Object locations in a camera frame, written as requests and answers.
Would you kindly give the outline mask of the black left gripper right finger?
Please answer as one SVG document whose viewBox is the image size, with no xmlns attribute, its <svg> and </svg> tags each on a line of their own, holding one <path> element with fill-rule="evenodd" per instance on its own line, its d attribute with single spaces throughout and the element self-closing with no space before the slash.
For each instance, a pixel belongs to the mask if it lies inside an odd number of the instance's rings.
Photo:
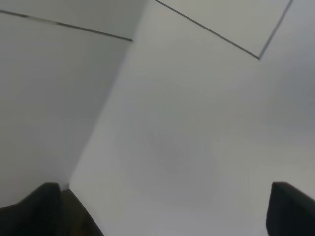
<svg viewBox="0 0 315 236">
<path fill-rule="evenodd" d="M 266 230 L 270 236 L 314 236 L 314 199 L 289 183 L 273 182 Z"/>
</svg>

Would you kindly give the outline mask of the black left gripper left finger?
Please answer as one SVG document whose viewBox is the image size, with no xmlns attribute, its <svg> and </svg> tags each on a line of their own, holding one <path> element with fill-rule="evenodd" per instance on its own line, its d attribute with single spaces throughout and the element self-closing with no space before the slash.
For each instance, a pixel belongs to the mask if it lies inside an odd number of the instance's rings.
<svg viewBox="0 0 315 236">
<path fill-rule="evenodd" d="M 102 236 L 82 203 L 56 183 L 45 183 L 0 209 L 2 236 Z"/>
</svg>

